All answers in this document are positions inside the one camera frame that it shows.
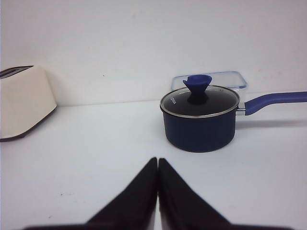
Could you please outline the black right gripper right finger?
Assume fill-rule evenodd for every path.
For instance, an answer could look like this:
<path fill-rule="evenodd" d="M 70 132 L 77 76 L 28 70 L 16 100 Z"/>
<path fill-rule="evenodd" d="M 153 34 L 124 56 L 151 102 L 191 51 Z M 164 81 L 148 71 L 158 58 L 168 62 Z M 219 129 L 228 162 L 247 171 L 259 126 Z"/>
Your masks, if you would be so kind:
<path fill-rule="evenodd" d="M 196 194 L 164 158 L 159 159 L 159 209 L 164 230 L 288 230 L 234 224 Z"/>

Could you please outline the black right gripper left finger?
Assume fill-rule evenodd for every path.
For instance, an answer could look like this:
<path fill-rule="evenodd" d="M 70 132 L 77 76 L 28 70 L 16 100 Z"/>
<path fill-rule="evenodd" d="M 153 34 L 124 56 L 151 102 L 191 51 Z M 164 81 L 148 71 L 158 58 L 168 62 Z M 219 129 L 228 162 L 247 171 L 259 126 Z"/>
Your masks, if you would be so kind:
<path fill-rule="evenodd" d="M 157 158 L 151 158 L 129 185 L 83 224 L 31 226 L 28 230 L 152 230 L 157 201 Z"/>

